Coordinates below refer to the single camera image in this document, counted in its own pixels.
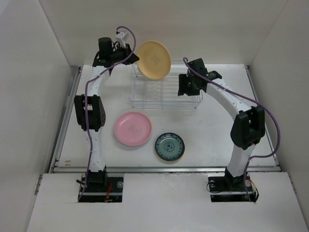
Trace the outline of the orange plate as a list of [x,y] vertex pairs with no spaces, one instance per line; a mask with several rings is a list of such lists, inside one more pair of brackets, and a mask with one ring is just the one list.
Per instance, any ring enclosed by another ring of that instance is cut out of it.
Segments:
[[151,80],[161,80],[171,69],[171,57],[167,48],[157,41],[146,41],[139,48],[139,71]]

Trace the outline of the green blue floral plate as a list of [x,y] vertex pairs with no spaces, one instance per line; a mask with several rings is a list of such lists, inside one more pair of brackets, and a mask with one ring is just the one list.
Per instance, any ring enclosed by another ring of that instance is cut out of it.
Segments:
[[183,139],[172,132],[161,134],[154,144],[156,154],[164,161],[174,162],[179,160],[185,152]]

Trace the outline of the pink plate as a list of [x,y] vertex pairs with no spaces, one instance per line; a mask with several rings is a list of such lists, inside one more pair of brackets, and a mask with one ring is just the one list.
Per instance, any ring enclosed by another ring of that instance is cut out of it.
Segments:
[[116,139],[127,146],[140,146],[152,136],[153,127],[149,117],[140,112],[121,115],[114,125]]

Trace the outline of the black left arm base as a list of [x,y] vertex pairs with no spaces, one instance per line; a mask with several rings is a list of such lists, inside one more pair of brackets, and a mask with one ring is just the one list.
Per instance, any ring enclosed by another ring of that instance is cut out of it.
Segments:
[[90,172],[85,180],[82,175],[76,182],[79,186],[79,203],[121,203],[123,199],[124,176],[107,172]]

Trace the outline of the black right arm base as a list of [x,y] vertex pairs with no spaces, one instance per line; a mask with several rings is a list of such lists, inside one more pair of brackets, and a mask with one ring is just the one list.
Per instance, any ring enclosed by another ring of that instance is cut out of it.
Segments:
[[209,176],[207,190],[210,193],[212,203],[226,202],[253,202],[259,198],[256,185],[247,174],[245,181],[243,176],[232,178],[224,176]]

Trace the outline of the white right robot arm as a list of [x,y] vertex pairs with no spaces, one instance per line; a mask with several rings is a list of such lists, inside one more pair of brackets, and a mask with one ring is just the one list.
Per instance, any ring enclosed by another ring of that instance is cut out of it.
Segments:
[[217,71],[209,72],[201,58],[188,61],[186,74],[179,75],[178,95],[195,96],[204,91],[213,97],[233,120],[230,132],[234,144],[231,160],[225,169],[224,186],[235,190],[247,173],[246,165],[255,146],[265,135],[265,111],[251,106],[246,97],[235,93]]

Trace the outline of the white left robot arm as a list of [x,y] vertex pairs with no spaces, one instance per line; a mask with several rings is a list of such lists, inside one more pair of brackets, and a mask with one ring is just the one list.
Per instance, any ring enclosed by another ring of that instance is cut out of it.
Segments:
[[139,60],[126,39],[102,37],[98,40],[99,51],[95,55],[92,76],[86,82],[84,94],[74,97],[74,107],[78,125],[85,131],[90,154],[85,177],[79,181],[84,187],[92,186],[96,191],[104,191],[108,186],[105,177],[106,161],[102,155],[101,134],[106,122],[106,113],[100,97],[100,88],[108,80],[115,64],[130,65]]

